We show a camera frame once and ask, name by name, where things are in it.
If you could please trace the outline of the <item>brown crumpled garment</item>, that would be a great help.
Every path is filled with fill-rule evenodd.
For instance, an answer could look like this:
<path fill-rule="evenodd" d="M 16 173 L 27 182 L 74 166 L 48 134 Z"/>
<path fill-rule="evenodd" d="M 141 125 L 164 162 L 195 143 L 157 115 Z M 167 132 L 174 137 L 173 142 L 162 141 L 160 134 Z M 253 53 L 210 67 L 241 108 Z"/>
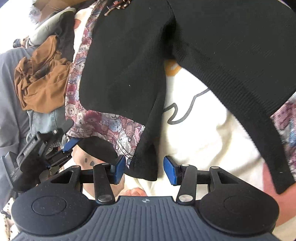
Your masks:
<path fill-rule="evenodd" d="M 50 113 L 65 104 L 71 62 L 58 50 L 58 39 L 49 36 L 15 68 L 14 85 L 22 110 Z"/>

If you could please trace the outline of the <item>cream bear print bedsheet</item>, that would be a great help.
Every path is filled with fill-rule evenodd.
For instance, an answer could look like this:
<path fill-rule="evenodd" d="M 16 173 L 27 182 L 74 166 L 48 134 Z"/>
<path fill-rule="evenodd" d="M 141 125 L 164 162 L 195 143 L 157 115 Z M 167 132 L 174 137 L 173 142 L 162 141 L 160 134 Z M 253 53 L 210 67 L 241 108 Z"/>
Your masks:
<path fill-rule="evenodd" d="M 221 165 L 257 188 L 275 194 L 271 175 L 244 128 L 198 78 L 168 61 L 166 100 L 158 144 L 158 158 L 165 155 L 178 163 L 208 168 Z M 106 159 L 116 152 L 127 159 L 143 139 L 144 126 L 114 114 L 86 110 L 79 102 L 68 135 L 84 138 L 82 149 Z"/>

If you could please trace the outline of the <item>flattened brown cardboard box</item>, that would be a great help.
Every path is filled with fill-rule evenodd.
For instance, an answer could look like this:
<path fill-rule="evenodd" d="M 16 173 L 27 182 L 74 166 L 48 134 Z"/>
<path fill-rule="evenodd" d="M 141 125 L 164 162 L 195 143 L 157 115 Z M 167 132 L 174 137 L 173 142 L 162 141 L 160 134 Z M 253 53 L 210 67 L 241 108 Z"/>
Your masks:
<path fill-rule="evenodd" d="M 95 0 L 37 0 L 33 3 L 33 6 L 37 8 L 41 16 L 38 21 L 45 20 L 53 12 L 60 12 L 67 7 L 74 7 L 75 9 L 84 9 L 92 5 Z"/>

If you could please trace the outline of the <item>black shorts with bear pattern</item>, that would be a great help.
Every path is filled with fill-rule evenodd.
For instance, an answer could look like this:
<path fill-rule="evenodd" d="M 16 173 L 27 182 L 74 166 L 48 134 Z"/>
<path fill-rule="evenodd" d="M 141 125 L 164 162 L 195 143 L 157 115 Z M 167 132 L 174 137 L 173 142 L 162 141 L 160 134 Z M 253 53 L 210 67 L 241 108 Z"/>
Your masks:
<path fill-rule="evenodd" d="M 68 138 L 126 174 L 165 155 L 295 184 L 295 12 L 283 1 L 95 1 L 78 12 Z"/>

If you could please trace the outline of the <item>light blue denim jeans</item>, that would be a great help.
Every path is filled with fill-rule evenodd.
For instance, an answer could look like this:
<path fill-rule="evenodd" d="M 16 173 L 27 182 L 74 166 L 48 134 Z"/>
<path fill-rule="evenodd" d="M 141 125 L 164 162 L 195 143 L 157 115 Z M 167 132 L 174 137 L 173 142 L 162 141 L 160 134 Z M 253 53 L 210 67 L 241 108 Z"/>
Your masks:
<path fill-rule="evenodd" d="M 37 132 L 48 133 L 56 128 L 61 128 L 65 122 L 65 106 L 59 107 L 50 113 L 38 113 L 27 110 L 29 116 L 29 132 L 26 137 L 28 142 Z"/>

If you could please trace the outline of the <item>small bear plush toy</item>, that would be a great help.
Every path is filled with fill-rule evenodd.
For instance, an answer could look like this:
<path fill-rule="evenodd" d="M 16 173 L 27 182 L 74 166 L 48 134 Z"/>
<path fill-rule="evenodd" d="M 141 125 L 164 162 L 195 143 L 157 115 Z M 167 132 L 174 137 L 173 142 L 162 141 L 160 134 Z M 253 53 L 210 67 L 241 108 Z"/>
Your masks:
<path fill-rule="evenodd" d="M 19 48 L 19 47 L 23 47 L 23 48 L 30 47 L 29 39 L 28 38 L 15 39 L 13 42 L 13 48 Z"/>

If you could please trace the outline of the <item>black garment under neck pillow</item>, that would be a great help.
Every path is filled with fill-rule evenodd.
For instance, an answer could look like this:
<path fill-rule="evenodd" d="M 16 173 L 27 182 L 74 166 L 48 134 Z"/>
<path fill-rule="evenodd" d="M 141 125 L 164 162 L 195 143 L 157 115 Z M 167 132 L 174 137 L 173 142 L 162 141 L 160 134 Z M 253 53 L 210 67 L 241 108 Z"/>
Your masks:
<path fill-rule="evenodd" d="M 54 33 L 58 39 L 58 50 L 62 57 L 72 62 L 74 56 L 74 16 L 72 11 L 62 13 Z"/>

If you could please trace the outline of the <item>grey neck pillow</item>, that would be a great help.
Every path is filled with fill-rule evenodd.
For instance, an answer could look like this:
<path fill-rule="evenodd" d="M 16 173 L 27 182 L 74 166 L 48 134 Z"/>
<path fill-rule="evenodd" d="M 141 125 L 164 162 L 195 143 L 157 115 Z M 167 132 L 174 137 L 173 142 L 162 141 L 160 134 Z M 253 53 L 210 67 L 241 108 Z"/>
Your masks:
<path fill-rule="evenodd" d="M 38 27 L 29 34 L 27 45 L 41 45 L 48 38 L 48 36 L 54 32 L 60 21 L 60 17 L 67 12 L 76 13 L 76 9 L 72 7 L 67 7 L 66 9 L 56 13 L 55 15 L 48 17 L 46 20 L 43 21 L 43 23 L 38 25 Z"/>

